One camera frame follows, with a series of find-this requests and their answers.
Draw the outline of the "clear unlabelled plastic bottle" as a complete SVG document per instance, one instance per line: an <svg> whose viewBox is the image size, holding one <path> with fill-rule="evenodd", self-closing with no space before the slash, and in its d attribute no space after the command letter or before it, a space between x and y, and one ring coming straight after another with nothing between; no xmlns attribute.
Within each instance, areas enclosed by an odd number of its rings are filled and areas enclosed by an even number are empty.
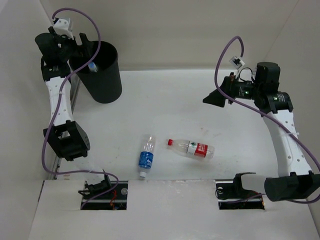
<svg viewBox="0 0 320 240"><path fill-rule="evenodd" d="M89 64L88 64L88 69L89 69L89 71L90 72L92 72L92 73L97 73L98 72L98 66L94 63L94 62L90 62Z"/></svg>

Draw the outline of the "red-capped red-label bottle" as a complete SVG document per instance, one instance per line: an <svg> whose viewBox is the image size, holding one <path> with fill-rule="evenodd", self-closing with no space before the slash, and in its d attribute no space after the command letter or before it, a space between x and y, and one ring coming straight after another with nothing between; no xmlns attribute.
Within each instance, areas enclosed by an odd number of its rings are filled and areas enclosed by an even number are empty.
<svg viewBox="0 0 320 240"><path fill-rule="evenodd" d="M168 139L167 148L180 156L202 162L210 161L215 153L211 145L185 139Z"/></svg>

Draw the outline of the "blue-label clear bottle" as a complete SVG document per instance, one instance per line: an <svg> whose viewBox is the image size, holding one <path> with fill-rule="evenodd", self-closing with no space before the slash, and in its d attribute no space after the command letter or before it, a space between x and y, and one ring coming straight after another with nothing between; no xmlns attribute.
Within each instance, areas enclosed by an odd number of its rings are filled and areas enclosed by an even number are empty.
<svg viewBox="0 0 320 240"><path fill-rule="evenodd" d="M145 179L152 168L155 145L156 138L154 135L147 134L142 136L137 165L140 179Z"/></svg>

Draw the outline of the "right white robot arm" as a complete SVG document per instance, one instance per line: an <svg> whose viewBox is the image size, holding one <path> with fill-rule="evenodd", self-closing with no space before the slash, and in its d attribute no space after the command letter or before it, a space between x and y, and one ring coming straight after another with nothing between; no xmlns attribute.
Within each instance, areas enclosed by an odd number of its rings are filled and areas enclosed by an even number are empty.
<svg viewBox="0 0 320 240"><path fill-rule="evenodd" d="M272 202L301 204L320 187L320 176L313 173L303 156L307 148L297 137L291 98L278 90L280 73L277 63L259 62L252 80L240 81L230 73L202 101L221 108L241 99L253 101L252 110L261 115L268 128L278 166L278 177L265 179L264 192Z"/></svg>

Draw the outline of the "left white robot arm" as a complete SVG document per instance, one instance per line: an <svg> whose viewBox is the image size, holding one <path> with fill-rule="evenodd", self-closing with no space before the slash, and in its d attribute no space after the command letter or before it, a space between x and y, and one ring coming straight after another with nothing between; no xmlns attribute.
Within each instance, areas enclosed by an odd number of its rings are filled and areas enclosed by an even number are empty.
<svg viewBox="0 0 320 240"><path fill-rule="evenodd" d="M58 158L69 162L87 157L91 148L86 132L73 118L70 78L89 65L98 55L98 51L89 54L87 62L71 70L68 61L78 51L79 46L70 33L58 33L51 26L48 32L39 34L35 42L42 53L41 71L50 100L50 122L43 131L41 164L46 172L57 176L57 171L47 167L47 146L52 148Z"/></svg>

